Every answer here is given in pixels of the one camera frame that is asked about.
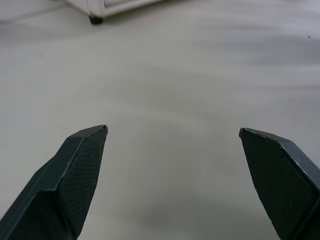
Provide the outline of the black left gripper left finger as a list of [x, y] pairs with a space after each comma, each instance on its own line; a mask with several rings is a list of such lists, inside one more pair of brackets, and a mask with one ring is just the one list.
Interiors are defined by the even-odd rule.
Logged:
[[98, 183], [106, 125], [65, 139], [0, 219], [0, 240], [78, 240]]

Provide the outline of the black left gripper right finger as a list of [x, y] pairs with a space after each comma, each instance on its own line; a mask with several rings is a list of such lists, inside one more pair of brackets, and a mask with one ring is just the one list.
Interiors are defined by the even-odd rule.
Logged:
[[320, 168], [291, 140], [241, 128], [254, 188], [280, 240], [320, 240]]

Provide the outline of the white appliance with black foot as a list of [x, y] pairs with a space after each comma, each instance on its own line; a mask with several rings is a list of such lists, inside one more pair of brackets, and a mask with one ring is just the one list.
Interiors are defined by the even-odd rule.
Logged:
[[103, 19], [163, 0], [64, 0], [88, 15], [92, 25], [100, 25]]

